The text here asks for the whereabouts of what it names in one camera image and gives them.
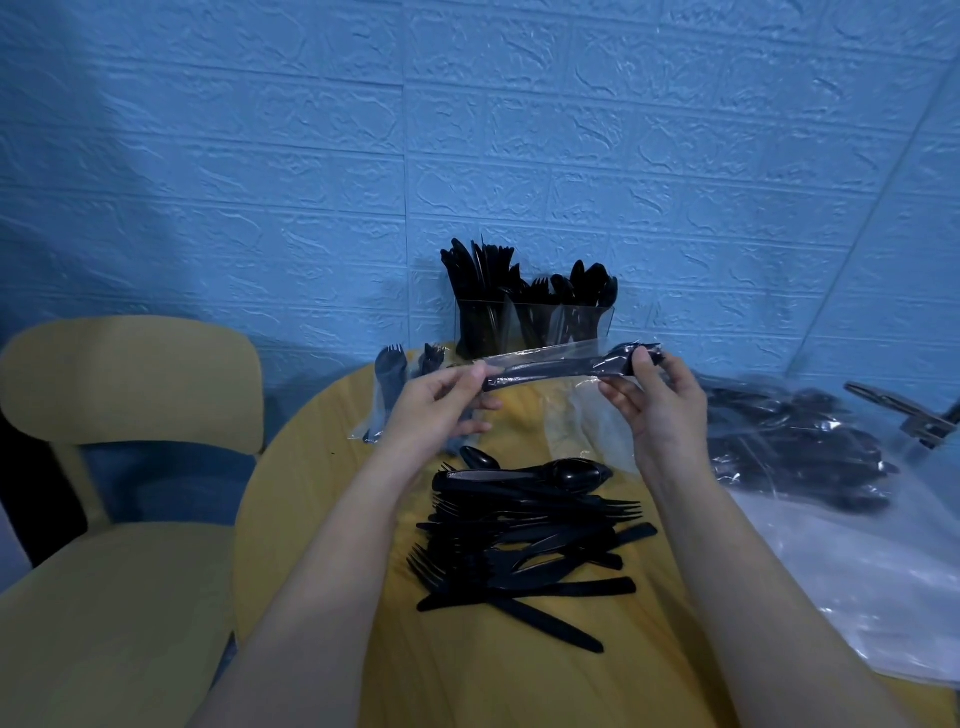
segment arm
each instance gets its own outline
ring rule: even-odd
[[[408,484],[448,437],[483,432],[458,423],[492,370],[444,369],[403,390],[370,459],[307,546],[263,619],[190,728],[352,726],[360,711],[367,643]]]
[[[681,359],[668,355],[663,369],[672,388],[640,347],[642,391],[626,379],[605,380],[601,391],[634,433],[637,466],[740,720],[748,728],[914,725],[716,482],[707,397]]]

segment round table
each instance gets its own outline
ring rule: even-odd
[[[537,386],[503,390],[503,409],[488,415],[494,429],[480,447],[505,468],[550,459]],[[372,446],[348,440],[348,434],[367,415],[371,396],[372,366],[317,395],[257,464],[236,523],[233,587],[241,642],[370,454]],[[599,639],[606,647],[602,655],[553,640],[486,606],[417,612],[425,592],[405,560],[420,538],[415,524],[431,510],[430,475],[441,462],[428,465],[400,509],[367,653],[361,726],[737,724],[662,533],[617,550],[623,573],[636,582],[635,595],[531,600]],[[646,519],[660,528],[639,479],[618,473],[601,493],[641,501]],[[586,566],[577,576],[605,578],[611,572]],[[955,725],[952,691],[884,680],[924,724]]]

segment yellow chair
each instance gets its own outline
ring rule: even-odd
[[[232,529],[110,523],[77,446],[167,440],[258,454],[256,350],[184,319],[56,321],[0,354],[0,408],[51,443],[89,523],[0,595],[0,726],[184,725],[232,629]],[[29,473],[14,476],[30,487]]]

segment chair seat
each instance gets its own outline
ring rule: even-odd
[[[183,726],[232,629],[232,534],[116,525],[0,595],[0,725]]]

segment textured wall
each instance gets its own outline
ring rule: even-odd
[[[944,404],[958,39],[955,0],[0,0],[2,333],[232,326],[282,419],[448,338],[483,235],[609,263],[699,366]]]

